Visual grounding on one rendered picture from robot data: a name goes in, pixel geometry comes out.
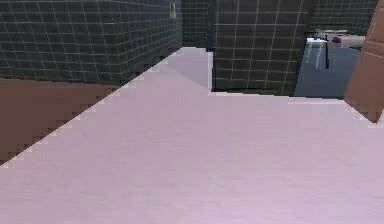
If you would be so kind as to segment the brown wooden cabinet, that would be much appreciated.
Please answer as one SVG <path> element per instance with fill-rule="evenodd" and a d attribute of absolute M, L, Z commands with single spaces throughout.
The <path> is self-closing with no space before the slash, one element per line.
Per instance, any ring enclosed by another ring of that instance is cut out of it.
<path fill-rule="evenodd" d="M 0 166 L 118 89 L 0 79 Z"/>

